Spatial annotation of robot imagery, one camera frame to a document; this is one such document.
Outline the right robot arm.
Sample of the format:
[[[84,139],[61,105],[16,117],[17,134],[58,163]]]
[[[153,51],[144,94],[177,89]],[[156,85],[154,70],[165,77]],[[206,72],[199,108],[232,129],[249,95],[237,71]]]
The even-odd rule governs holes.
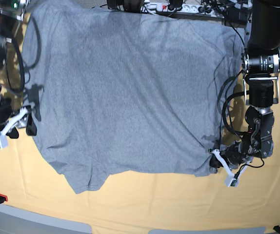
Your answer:
[[[29,5],[28,0],[0,0],[0,71],[7,69],[8,45],[11,44],[16,52],[20,85],[17,88],[7,86],[7,91],[19,97],[25,88],[25,70],[19,44],[15,38],[18,27],[21,25]],[[1,94],[0,83],[0,137],[18,138],[18,128],[26,129],[29,136],[36,136],[37,128],[32,119],[32,109],[25,106],[15,111],[12,100]]]

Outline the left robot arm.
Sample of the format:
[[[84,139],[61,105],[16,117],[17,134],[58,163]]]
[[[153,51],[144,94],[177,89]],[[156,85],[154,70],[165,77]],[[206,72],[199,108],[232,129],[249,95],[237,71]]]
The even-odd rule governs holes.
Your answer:
[[[279,103],[280,73],[280,0],[255,0],[248,17],[242,54],[243,91],[225,99],[222,120],[228,132],[239,137],[238,141],[221,149],[209,150],[210,166],[223,167],[227,172],[225,184],[236,187],[239,177],[253,158],[264,160],[273,153],[272,105]],[[245,121],[248,130],[236,131],[232,121],[226,119],[229,102],[244,97],[248,107]]]

